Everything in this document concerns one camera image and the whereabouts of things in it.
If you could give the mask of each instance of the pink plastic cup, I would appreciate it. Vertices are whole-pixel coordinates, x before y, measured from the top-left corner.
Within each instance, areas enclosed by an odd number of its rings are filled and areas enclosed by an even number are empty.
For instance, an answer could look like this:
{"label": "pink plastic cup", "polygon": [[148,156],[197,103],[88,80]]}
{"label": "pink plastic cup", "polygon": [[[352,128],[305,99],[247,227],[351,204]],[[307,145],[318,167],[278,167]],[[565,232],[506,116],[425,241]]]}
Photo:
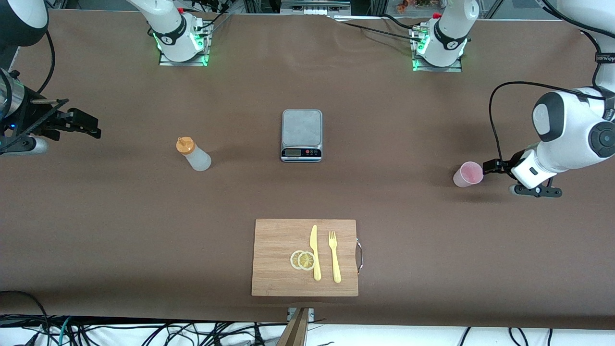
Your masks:
{"label": "pink plastic cup", "polygon": [[468,187],[483,180],[483,168],[476,162],[468,161],[461,165],[453,176],[453,182],[459,187]]}

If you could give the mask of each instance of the plastic bottle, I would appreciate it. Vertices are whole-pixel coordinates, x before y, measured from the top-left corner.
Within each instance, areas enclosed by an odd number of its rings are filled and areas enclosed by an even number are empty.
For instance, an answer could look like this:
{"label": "plastic bottle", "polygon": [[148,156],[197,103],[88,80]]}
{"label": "plastic bottle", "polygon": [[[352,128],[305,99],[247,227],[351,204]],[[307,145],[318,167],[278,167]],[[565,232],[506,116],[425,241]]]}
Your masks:
{"label": "plastic bottle", "polygon": [[178,138],[175,147],[188,160],[195,171],[202,172],[212,164],[212,158],[201,150],[190,137]]}

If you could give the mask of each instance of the cutting board handle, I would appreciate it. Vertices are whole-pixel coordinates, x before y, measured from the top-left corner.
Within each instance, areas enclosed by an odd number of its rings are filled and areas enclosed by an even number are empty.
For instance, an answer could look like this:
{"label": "cutting board handle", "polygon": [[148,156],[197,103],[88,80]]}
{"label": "cutting board handle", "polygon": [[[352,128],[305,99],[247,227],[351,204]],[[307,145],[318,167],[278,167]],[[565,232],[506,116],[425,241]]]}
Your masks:
{"label": "cutting board handle", "polygon": [[359,248],[359,258],[361,261],[360,264],[357,266],[357,275],[358,275],[361,272],[361,268],[363,268],[363,247],[361,246],[361,243],[359,242],[358,238],[357,238],[357,247]]}

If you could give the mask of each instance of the white floor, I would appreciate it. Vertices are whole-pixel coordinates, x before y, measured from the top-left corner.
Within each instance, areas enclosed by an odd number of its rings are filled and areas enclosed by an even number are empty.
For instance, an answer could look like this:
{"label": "white floor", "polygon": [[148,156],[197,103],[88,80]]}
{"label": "white floor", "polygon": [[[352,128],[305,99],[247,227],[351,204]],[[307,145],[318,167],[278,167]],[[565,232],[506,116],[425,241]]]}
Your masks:
{"label": "white floor", "polygon": [[[233,324],[228,331],[236,330],[250,323]],[[198,324],[199,331],[209,331],[211,324]],[[458,346],[464,327],[415,327],[415,326],[356,326],[340,324],[313,324],[307,334],[306,346],[319,346],[333,342],[332,346],[361,345],[404,345],[404,346]],[[116,330],[100,328],[88,333],[90,338],[101,346],[139,346],[155,329]],[[281,335],[284,327],[263,327],[261,334],[264,339]],[[529,346],[547,345],[546,329],[523,329]],[[25,344],[34,334],[33,331],[20,328],[0,328],[0,346],[15,346]],[[151,343],[151,346],[162,346],[167,338],[166,332],[161,332]],[[196,343],[196,337],[189,332]],[[523,345],[518,333],[517,340]],[[253,340],[250,336],[229,336],[222,339],[223,345],[237,345],[243,340]],[[46,338],[40,337],[36,346],[46,345]],[[510,345],[507,328],[472,328],[464,346]],[[556,329],[553,332],[552,346],[612,346],[615,345],[615,331]],[[192,342],[182,337],[174,338],[169,346],[192,346]]]}

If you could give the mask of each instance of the mounting plate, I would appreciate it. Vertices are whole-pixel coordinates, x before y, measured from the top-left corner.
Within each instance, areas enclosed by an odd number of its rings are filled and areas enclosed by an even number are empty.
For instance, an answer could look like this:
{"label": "mounting plate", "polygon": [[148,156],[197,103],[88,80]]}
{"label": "mounting plate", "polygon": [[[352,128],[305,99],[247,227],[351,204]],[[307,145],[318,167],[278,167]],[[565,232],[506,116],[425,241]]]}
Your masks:
{"label": "mounting plate", "polygon": [[[290,319],[293,318],[293,315],[295,314],[296,311],[297,311],[297,308],[288,308],[288,312],[286,314],[286,322],[290,322]],[[308,312],[309,312],[309,318],[307,319],[307,321],[314,322],[314,309],[309,308]]]}

